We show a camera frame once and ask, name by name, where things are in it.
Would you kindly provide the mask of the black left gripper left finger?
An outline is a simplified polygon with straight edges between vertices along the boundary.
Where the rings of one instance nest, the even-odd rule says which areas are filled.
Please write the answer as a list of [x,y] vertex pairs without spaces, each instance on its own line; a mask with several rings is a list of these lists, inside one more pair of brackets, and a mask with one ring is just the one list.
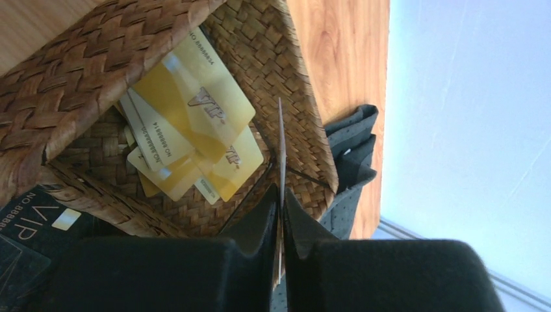
[[209,239],[101,237],[73,247],[41,311],[268,311],[278,188]]

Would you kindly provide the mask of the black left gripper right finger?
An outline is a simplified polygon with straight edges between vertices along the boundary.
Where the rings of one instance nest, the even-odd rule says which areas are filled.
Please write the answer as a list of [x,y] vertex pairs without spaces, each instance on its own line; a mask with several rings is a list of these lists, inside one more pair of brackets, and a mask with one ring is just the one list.
[[478,254],[458,240],[340,240],[284,193],[289,311],[502,311]]

